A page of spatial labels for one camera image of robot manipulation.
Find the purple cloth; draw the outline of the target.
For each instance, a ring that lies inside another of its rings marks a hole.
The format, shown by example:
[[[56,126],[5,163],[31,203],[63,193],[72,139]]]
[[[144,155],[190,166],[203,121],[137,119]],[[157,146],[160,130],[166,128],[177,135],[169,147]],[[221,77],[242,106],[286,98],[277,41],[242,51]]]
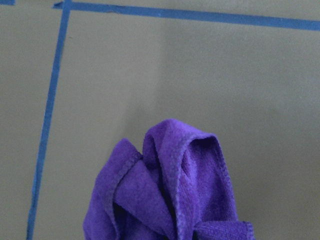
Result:
[[[238,219],[216,136],[176,119],[124,138],[96,177],[83,221],[87,240],[252,240]]]

